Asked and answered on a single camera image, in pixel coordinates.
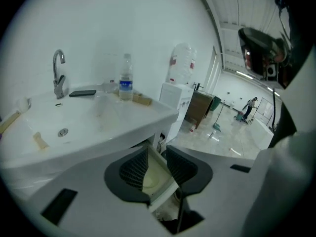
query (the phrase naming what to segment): drain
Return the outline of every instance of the drain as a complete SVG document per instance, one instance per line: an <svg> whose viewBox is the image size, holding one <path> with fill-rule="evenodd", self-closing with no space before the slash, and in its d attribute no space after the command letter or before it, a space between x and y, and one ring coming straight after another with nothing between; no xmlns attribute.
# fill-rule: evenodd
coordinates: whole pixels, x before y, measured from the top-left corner
<svg viewBox="0 0 316 237"><path fill-rule="evenodd" d="M64 129L61 129L59 132L58 132L58 137L64 137L66 134L68 133L68 129L67 128L64 128Z"/></svg>

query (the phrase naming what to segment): ceiling light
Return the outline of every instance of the ceiling light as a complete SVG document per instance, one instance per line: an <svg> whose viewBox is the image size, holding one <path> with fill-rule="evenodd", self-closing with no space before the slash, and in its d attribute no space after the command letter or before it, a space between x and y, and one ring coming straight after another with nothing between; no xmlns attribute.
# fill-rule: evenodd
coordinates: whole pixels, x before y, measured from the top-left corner
<svg viewBox="0 0 316 237"><path fill-rule="evenodd" d="M250 77L250 76L248 76L248 75L246 75L246 74L244 74L244 73L242 73L242 72L236 71L236 73L241 74L241 75L243 75L244 77L247 77L247 78L252 79L252 77Z"/></svg>
<svg viewBox="0 0 316 237"><path fill-rule="evenodd" d="M273 92L273 90L271 89L271 88L267 88L269 91L272 91ZM278 97L280 96L279 94L277 94L276 92L275 92L275 95L277 95Z"/></svg>

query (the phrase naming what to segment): mop bucket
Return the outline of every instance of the mop bucket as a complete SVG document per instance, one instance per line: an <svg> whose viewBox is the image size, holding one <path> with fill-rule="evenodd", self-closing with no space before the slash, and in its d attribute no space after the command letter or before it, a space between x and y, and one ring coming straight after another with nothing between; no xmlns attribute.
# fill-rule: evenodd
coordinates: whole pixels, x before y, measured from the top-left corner
<svg viewBox="0 0 316 237"><path fill-rule="evenodd" d="M235 116L234 118L236 118L236 120L241 121L241 118L243 116L243 112L238 112L237 116Z"/></svg>

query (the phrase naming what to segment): smartphone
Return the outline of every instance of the smartphone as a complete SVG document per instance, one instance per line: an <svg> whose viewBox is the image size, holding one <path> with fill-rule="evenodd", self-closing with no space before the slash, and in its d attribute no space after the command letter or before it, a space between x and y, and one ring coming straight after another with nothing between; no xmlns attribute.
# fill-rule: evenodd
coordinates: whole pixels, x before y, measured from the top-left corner
<svg viewBox="0 0 316 237"><path fill-rule="evenodd" d="M69 97L82 97L82 96L93 96L96 90L78 90L69 94Z"/></svg>

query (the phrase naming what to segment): trash bin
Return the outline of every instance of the trash bin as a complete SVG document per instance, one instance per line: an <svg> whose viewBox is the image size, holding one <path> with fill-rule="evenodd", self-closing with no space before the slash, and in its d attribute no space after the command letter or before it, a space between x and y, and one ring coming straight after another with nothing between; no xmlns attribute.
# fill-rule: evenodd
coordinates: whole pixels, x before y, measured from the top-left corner
<svg viewBox="0 0 316 237"><path fill-rule="evenodd" d="M211 106L210 111L215 111L215 109L217 108L217 106L219 106L220 102L222 101L222 99L220 99L219 97L214 97L213 99L213 104Z"/></svg>

